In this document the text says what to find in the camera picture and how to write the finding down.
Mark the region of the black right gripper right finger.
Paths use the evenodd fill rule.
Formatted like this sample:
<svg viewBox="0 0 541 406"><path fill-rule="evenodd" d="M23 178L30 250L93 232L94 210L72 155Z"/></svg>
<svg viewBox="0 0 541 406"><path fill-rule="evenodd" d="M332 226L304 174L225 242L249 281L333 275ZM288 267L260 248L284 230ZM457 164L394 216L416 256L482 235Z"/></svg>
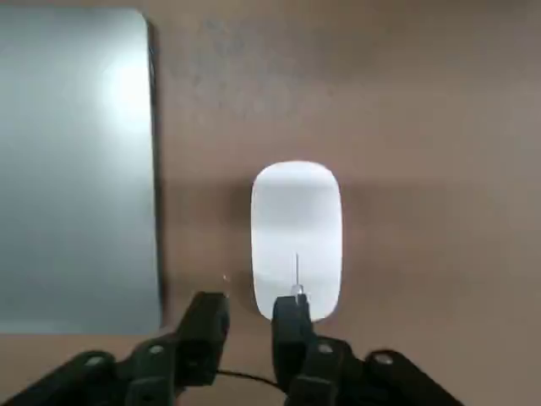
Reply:
<svg viewBox="0 0 541 406"><path fill-rule="evenodd" d="M340 339L316 334L305 295L276 299L272 361L285 405L460 405L403 354L379 349L355 356Z"/></svg>

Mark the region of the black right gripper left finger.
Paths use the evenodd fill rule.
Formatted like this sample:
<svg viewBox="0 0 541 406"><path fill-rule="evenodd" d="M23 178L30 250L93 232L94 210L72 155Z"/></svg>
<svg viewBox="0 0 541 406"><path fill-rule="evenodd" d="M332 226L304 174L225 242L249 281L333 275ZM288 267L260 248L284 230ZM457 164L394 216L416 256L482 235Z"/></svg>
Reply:
<svg viewBox="0 0 541 406"><path fill-rule="evenodd" d="M174 405L188 387L211 385L229 329L228 299L197 293L173 332L138 344L122 360L75 355L13 395L8 405Z"/></svg>

